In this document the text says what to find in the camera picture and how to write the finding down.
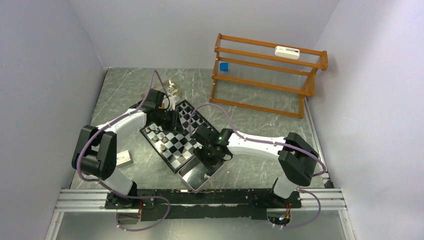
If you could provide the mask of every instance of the gray wall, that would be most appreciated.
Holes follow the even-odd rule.
[[[1,239],[44,239],[105,71],[65,0],[1,1]]]
[[[313,48],[339,0],[69,0],[108,67],[213,68],[218,33]]]
[[[310,100],[359,240],[424,239],[424,2],[341,0]]]

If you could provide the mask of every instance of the black chess square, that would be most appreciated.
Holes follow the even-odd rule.
[[[177,157],[174,155],[174,154],[171,154],[171,156],[169,156],[168,157],[168,161],[170,162],[170,163],[172,163],[173,161],[175,161],[177,159]]]
[[[176,137],[171,138],[170,141],[172,144],[178,143],[178,139]]]
[[[172,147],[169,148],[169,151],[171,153],[175,153],[177,151],[177,148],[175,146],[172,146]]]
[[[191,147],[190,149],[188,149],[187,151],[191,154],[193,154],[195,152],[195,147]]]
[[[188,143],[189,141],[187,140],[187,138],[183,137],[180,141],[179,141],[183,146],[186,145],[186,143]]]

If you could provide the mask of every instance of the blue cube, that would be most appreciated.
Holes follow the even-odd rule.
[[[219,70],[223,72],[228,72],[228,62],[221,62],[219,64]]]

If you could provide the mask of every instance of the chess board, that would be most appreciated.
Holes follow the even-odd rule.
[[[189,118],[195,108],[187,101],[180,102],[175,110],[178,111],[178,118],[184,129],[184,134],[163,131],[161,126],[155,123],[146,125],[140,130],[150,145],[156,150],[168,167],[177,173],[195,155],[195,148],[199,146],[196,140],[189,135]],[[199,113],[196,112],[192,118],[191,130],[194,132],[200,125],[208,129],[217,130]]]

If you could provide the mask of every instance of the small box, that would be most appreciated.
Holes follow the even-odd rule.
[[[125,167],[133,163],[130,152],[128,150],[122,151],[116,155],[116,166],[118,168]]]
[[[286,47],[286,46],[276,46],[274,54],[278,57],[294,59],[294,60],[298,60],[299,57],[301,56],[301,52],[299,51],[299,49]]]

